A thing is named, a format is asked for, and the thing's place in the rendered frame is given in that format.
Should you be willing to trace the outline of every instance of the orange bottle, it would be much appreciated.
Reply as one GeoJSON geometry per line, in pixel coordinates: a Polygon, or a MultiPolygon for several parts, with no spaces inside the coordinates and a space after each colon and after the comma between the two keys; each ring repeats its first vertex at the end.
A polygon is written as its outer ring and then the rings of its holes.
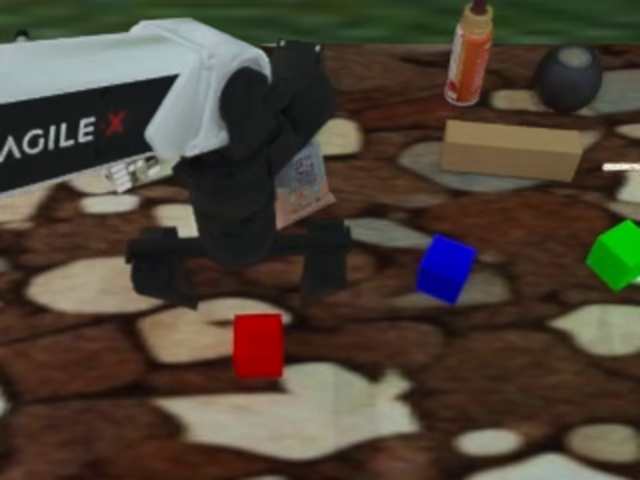
{"type": "Polygon", "coordinates": [[[474,105],[482,84],[493,43],[493,9],[486,0],[468,4],[456,27],[444,96],[453,105],[474,105]]]}

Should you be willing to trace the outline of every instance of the green cube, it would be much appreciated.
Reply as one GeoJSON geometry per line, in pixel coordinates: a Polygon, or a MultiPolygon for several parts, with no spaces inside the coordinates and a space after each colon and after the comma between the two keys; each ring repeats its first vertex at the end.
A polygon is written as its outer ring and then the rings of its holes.
{"type": "Polygon", "coordinates": [[[587,265],[614,292],[640,277],[640,228],[625,220],[596,238],[587,265]]]}

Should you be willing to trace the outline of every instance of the blue block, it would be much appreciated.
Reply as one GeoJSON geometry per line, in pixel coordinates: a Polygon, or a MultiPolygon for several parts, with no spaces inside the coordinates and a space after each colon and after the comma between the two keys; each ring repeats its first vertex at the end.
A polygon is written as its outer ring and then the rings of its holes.
{"type": "Polygon", "coordinates": [[[471,274],[476,255],[476,249],[469,245],[435,235],[420,262],[417,290],[455,305],[471,274]]]}

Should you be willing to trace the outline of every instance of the green grass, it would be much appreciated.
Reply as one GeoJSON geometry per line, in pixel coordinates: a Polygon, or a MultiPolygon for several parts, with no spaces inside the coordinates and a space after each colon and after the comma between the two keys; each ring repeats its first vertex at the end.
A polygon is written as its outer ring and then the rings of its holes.
{"type": "MultiPolygon", "coordinates": [[[[51,38],[192,17],[252,43],[449,43],[465,0],[0,0],[0,34],[51,38]]],[[[640,0],[495,0],[498,43],[637,43],[640,0]]]]}

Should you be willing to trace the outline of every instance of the cardboard box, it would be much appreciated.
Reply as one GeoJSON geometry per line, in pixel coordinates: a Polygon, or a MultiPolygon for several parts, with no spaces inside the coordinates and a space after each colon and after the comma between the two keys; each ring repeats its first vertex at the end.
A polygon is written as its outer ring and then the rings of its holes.
{"type": "Polygon", "coordinates": [[[570,182],[582,157],[580,134],[556,130],[449,120],[443,170],[570,182]]]}

